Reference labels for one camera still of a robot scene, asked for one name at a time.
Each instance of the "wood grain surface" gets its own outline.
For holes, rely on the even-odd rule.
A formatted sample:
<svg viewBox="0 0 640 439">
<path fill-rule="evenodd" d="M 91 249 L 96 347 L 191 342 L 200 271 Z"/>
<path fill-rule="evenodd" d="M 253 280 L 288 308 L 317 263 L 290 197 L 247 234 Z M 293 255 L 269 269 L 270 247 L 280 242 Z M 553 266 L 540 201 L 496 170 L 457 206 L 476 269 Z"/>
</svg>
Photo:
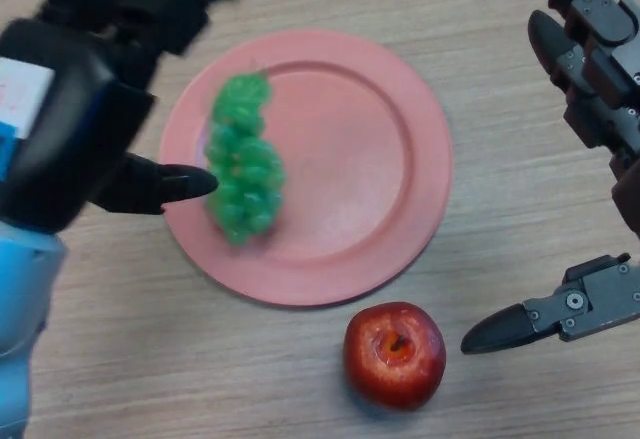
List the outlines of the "wood grain surface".
<svg viewBox="0 0 640 439">
<path fill-rule="evenodd" d="M 0 22 L 39 0 L 0 0 Z M 33 360 L 29 439 L 633 439 L 640 325 L 572 344 L 459 352 L 486 314 L 560 283 L 602 254 L 637 252 L 610 199 L 606 151 L 587 151 L 531 51 L 546 0 L 243 0 L 217 7 L 135 145 L 154 157 L 191 78 L 239 42 L 289 27 L 362 35 L 413 65 L 447 113 L 456 175 L 442 227 L 400 279 L 318 311 L 230 295 L 185 260 L 162 218 L 88 208 L 64 237 L 48 331 Z M 365 306 L 411 300 L 441 326 L 449 361 L 423 411 L 372 413 L 343 386 L 340 347 Z"/>
</svg>

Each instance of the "red apple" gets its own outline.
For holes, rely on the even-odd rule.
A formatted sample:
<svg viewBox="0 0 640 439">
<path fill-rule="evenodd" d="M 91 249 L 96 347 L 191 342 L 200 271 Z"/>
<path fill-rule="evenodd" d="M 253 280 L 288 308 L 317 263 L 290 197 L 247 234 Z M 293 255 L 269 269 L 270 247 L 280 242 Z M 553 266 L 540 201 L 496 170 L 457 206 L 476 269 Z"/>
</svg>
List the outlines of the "red apple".
<svg viewBox="0 0 640 439">
<path fill-rule="evenodd" d="M 358 313 L 344 338 L 347 380 L 370 402 L 414 411 L 438 389 L 446 349 L 436 323 L 406 302 L 380 304 Z"/>
</svg>

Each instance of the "sticker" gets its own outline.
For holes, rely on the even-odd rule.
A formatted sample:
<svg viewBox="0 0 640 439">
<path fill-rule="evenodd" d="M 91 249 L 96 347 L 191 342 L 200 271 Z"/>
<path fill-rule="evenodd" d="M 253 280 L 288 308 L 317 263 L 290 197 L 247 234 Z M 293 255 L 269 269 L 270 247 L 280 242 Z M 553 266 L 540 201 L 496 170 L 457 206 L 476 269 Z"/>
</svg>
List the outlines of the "sticker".
<svg viewBox="0 0 640 439">
<path fill-rule="evenodd" d="M 29 137 L 53 76 L 46 67 L 0 57 L 0 122 L 18 139 Z"/>
</svg>

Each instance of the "apple stem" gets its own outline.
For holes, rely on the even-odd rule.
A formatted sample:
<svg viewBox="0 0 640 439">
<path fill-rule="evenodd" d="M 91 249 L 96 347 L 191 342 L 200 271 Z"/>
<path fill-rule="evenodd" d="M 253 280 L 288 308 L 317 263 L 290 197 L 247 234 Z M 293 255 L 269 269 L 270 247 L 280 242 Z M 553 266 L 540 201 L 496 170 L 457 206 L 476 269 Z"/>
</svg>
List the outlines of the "apple stem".
<svg viewBox="0 0 640 439">
<path fill-rule="evenodd" d="M 400 349 L 400 347 L 402 347 L 402 345 L 406 342 L 407 342 L 407 338 L 399 335 L 396 341 L 393 344 L 391 344 L 391 348 L 390 348 L 391 352 L 397 352 L 398 349 Z"/>
</svg>

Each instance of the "grape bunch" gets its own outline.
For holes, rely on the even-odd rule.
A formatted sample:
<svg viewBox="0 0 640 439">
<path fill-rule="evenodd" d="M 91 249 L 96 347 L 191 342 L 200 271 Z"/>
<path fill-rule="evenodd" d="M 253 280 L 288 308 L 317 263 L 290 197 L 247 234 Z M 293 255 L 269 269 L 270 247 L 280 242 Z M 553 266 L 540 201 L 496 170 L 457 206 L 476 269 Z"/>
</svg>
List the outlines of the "grape bunch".
<svg viewBox="0 0 640 439">
<path fill-rule="evenodd" d="M 205 152 L 219 186 L 206 203 L 236 246 L 267 231 L 282 205 L 284 167 L 273 146 L 260 138 L 261 108 L 271 94 L 264 74 L 241 74 L 224 84 L 213 106 Z"/>
</svg>

